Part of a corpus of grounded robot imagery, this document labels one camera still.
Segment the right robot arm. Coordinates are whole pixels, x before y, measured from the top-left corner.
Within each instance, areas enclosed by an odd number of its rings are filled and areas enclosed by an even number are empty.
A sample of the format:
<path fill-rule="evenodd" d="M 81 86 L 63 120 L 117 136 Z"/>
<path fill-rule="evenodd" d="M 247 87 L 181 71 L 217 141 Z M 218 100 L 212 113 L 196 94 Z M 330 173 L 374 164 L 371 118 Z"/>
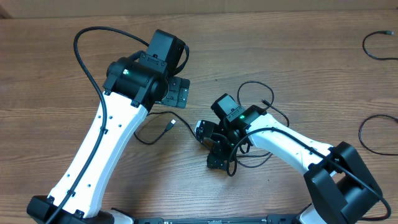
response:
<path fill-rule="evenodd" d="M 366 213 L 378 202 L 388 219 L 391 207 L 357 150 L 347 142 L 337 146 L 307 138 L 278 122 L 266 109 L 242 107 L 224 94 L 211 106 L 219 123 L 199 120 L 195 137 L 212 141 L 210 169 L 232 177 L 238 157 L 247 155 L 241 146 L 264 149 L 297 170 L 305 180 L 311 203 L 296 217 L 297 223 L 356 223 L 368 221 Z"/>

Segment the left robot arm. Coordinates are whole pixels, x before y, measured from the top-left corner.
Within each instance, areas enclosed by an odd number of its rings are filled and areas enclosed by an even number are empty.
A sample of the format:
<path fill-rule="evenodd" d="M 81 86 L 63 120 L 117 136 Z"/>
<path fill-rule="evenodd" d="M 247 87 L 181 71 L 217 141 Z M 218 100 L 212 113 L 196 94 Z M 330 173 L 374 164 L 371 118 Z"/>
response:
<path fill-rule="evenodd" d="M 112 62 L 102 87 L 86 73 L 100 98 L 96 117 L 56 186 L 31 198 L 27 214 L 37 223 L 134 223 L 120 210 L 102 210 L 103 196 L 126 144 L 153 105 L 180 90 L 171 78 L 185 66 L 182 54 L 189 53 L 184 41 L 162 30 L 146 47 Z"/>

